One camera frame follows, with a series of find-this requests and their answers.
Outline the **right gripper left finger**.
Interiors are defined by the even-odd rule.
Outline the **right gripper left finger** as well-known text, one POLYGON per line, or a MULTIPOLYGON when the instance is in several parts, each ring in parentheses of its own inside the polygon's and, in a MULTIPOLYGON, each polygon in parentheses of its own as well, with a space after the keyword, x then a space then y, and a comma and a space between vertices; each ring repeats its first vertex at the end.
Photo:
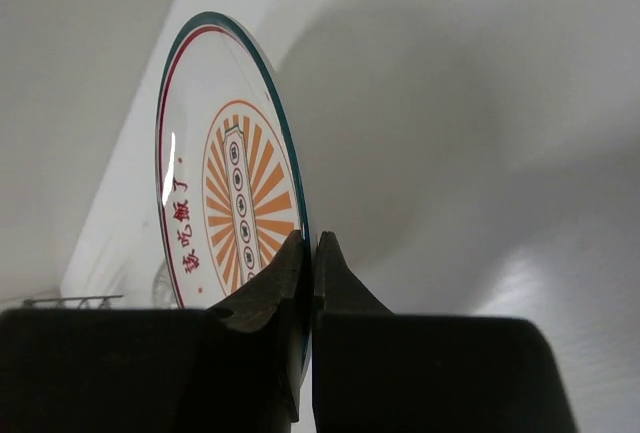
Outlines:
POLYGON ((207 310, 207 372, 225 432, 289 432, 310 335, 310 260, 294 230, 257 276, 207 310))

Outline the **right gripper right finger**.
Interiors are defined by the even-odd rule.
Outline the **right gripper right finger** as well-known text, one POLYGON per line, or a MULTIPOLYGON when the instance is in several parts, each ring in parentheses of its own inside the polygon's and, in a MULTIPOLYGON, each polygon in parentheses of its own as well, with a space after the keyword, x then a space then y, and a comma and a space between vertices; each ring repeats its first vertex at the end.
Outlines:
POLYGON ((313 267, 312 404, 320 432, 574 432, 552 348, 525 319, 395 314, 336 236, 313 267))

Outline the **orange sunburst plate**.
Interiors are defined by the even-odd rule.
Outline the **orange sunburst plate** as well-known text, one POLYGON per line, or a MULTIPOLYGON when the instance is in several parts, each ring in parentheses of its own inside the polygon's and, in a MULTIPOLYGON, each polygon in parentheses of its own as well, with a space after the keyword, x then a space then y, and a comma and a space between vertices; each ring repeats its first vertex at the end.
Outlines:
POLYGON ((182 308, 225 299, 310 233, 301 169, 272 66, 233 18, 204 11, 177 34, 155 124, 158 214, 182 308))

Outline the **clear glass plate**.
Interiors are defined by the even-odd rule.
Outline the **clear glass plate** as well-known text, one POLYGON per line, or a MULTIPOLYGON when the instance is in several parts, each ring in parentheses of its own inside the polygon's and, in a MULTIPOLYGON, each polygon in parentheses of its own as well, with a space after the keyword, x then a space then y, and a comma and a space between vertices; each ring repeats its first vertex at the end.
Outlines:
POLYGON ((166 263, 160 265, 153 277, 151 302, 152 306, 157 309, 176 309, 179 307, 166 263))

